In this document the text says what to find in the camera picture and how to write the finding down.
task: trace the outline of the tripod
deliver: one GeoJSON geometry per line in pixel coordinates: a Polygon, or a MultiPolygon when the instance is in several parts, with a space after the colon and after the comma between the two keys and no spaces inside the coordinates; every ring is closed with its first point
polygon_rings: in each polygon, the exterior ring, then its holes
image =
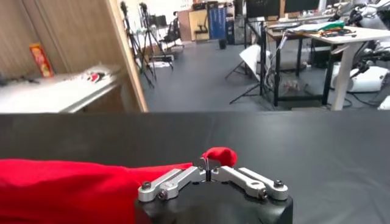
{"type": "MultiPolygon", "coordinates": [[[[146,28],[146,31],[144,34],[144,48],[143,48],[142,54],[145,55],[146,38],[148,38],[149,39],[149,46],[151,47],[151,56],[149,58],[153,58],[153,56],[154,56],[154,50],[153,50],[153,44],[152,44],[152,38],[153,38],[154,41],[156,42],[160,52],[162,52],[164,57],[166,57],[166,54],[165,54],[164,50],[162,49],[162,47],[160,46],[160,43],[158,42],[157,38],[154,36],[154,34],[151,31],[151,28],[149,25],[149,14],[147,12],[147,5],[142,2],[142,3],[140,3],[140,7],[141,7],[142,18],[143,18],[143,25],[146,28]]],[[[168,64],[171,67],[171,69],[173,70],[172,63],[168,61],[168,64]]],[[[157,80],[157,76],[156,76],[156,72],[155,72],[155,65],[154,65],[153,60],[152,60],[152,66],[153,66],[153,78],[154,78],[154,80],[157,80]]]]}
{"type": "MultiPolygon", "coordinates": [[[[247,21],[247,19],[245,19],[244,21],[244,28],[246,28],[246,25],[248,23],[248,26],[256,31],[250,24],[249,22],[247,21]]],[[[260,82],[258,82],[255,86],[251,87],[250,89],[248,89],[245,93],[242,93],[241,95],[239,95],[238,97],[236,97],[236,99],[233,99],[229,104],[232,104],[234,102],[236,102],[237,100],[239,100],[240,98],[242,97],[249,97],[249,96],[257,96],[257,94],[249,94],[250,92],[252,92],[254,89],[260,87],[260,96],[263,95],[263,91],[264,91],[264,77],[265,77],[265,64],[266,64],[266,48],[267,48],[267,41],[266,41],[266,29],[265,29],[265,26],[264,26],[264,21],[261,21],[260,22],[260,47],[261,47],[261,51],[260,51],[260,64],[261,64],[261,71],[260,71],[260,82]]]]}
{"type": "MultiPolygon", "coordinates": [[[[121,2],[121,10],[123,11],[123,15],[124,15],[124,25],[125,25],[125,30],[126,30],[126,35],[127,35],[127,38],[130,40],[131,44],[132,44],[132,54],[133,54],[133,58],[134,60],[137,58],[137,54],[136,52],[137,51],[140,51],[141,52],[141,49],[140,49],[140,46],[138,45],[136,39],[134,38],[134,34],[132,34],[130,32],[130,23],[129,23],[129,19],[127,18],[127,6],[126,6],[126,3],[124,2],[121,2]]],[[[150,70],[150,72],[152,73],[152,76],[154,76],[154,73],[151,69],[151,67],[148,65],[147,61],[146,61],[146,58],[144,56],[144,54],[142,54],[141,52],[141,64],[143,65],[143,63],[145,62],[146,67],[150,70]]],[[[149,85],[149,87],[151,88],[154,88],[154,85],[152,83],[152,81],[150,80],[150,78],[146,75],[145,71],[143,70],[143,68],[137,63],[137,61],[135,60],[135,64],[137,65],[138,69],[140,70],[140,72],[142,72],[142,74],[145,76],[146,80],[147,80],[147,84],[149,85]]]]}

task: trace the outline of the red cloth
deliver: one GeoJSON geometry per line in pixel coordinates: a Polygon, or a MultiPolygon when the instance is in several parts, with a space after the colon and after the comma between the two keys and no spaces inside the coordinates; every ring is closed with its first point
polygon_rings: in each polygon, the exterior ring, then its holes
{"type": "Polygon", "coordinates": [[[233,167],[238,160],[237,153],[227,147],[213,147],[203,153],[202,157],[218,160],[222,166],[230,167],[233,167]]]}
{"type": "MultiPolygon", "coordinates": [[[[203,154],[233,166],[236,153],[216,147],[203,154]]],[[[126,168],[66,161],[0,160],[0,223],[134,223],[133,204],[144,181],[171,166],[126,168]]]]}

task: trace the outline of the concrete floor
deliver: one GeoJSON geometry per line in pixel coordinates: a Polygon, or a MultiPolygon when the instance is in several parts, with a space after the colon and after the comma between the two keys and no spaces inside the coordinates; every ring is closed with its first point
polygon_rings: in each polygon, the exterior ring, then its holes
{"type": "MultiPolygon", "coordinates": [[[[308,40],[305,40],[304,49],[307,44],[308,40]]],[[[296,41],[287,42],[282,51],[282,63],[296,60],[297,45],[296,41]]],[[[271,42],[269,47],[271,51],[275,50],[274,43],[271,42]]],[[[232,99],[256,84],[254,79],[241,74],[233,74],[228,80],[224,78],[241,61],[239,53],[243,49],[243,46],[239,45],[227,46],[227,49],[220,50],[217,41],[187,44],[179,58],[173,62],[174,70],[156,68],[155,89],[149,88],[145,78],[141,77],[150,111],[285,111],[291,108],[321,106],[318,102],[289,102],[281,103],[278,108],[273,109],[267,100],[258,96],[243,97],[229,105],[232,99]]],[[[308,54],[308,51],[303,50],[302,61],[308,60],[308,54]]],[[[325,70],[306,69],[301,72],[301,78],[309,84],[312,93],[322,93],[325,70]]],[[[375,95],[358,96],[361,100],[369,101],[375,95]]],[[[351,95],[347,98],[353,104],[353,107],[347,110],[374,109],[360,103],[351,95]]],[[[328,102],[333,102],[332,91],[328,102]]]]}

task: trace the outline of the camera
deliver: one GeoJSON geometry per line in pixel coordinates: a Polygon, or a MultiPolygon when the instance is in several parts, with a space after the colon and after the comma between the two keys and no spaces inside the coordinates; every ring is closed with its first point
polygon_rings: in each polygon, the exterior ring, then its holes
{"type": "Polygon", "coordinates": [[[140,3],[141,10],[144,14],[147,14],[147,5],[143,2],[140,3]]]}

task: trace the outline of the table leg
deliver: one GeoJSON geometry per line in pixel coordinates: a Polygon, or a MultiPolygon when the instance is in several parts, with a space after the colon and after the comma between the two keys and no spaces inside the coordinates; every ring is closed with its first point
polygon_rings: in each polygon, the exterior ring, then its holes
{"type": "MultiPolygon", "coordinates": [[[[280,40],[276,40],[276,49],[280,45],[280,40]]],[[[279,100],[279,81],[280,81],[280,51],[276,52],[275,78],[274,78],[274,105],[278,106],[279,100]]]]}
{"type": "Polygon", "coordinates": [[[331,110],[342,110],[344,105],[344,99],[347,94],[348,82],[350,77],[350,72],[352,69],[353,58],[355,56],[356,50],[360,44],[351,43],[348,44],[348,48],[345,49],[342,53],[340,71],[337,75],[336,80],[336,96],[335,101],[332,105],[331,110]]]}
{"type": "Polygon", "coordinates": [[[266,74],[266,57],[267,57],[267,33],[264,28],[264,23],[261,22],[261,73],[260,73],[260,95],[263,95],[264,78],[266,74]]]}
{"type": "MultiPolygon", "coordinates": [[[[335,45],[330,46],[330,51],[333,51],[334,49],[335,49],[335,45]]],[[[325,77],[324,92],[322,93],[322,104],[323,105],[328,104],[330,82],[332,81],[331,77],[333,74],[334,62],[335,62],[335,57],[331,53],[329,53],[329,61],[328,61],[328,68],[327,68],[327,73],[326,73],[326,77],[325,77]]]]}
{"type": "Polygon", "coordinates": [[[296,77],[299,77],[299,73],[300,73],[300,58],[302,56],[302,44],[303,44],[303,38],[299,38],[298,58],[297,58],[297,66],[296,66],[296,71],[295,71],[296,77]]]}
{"type": "MultiPolygon", "coordinates": [[[[244,49],[246,49],[246,18],[244,19],[244,49]]],[[[248,75],[246,63],[245,63],[245,75],[248,75]]]]}

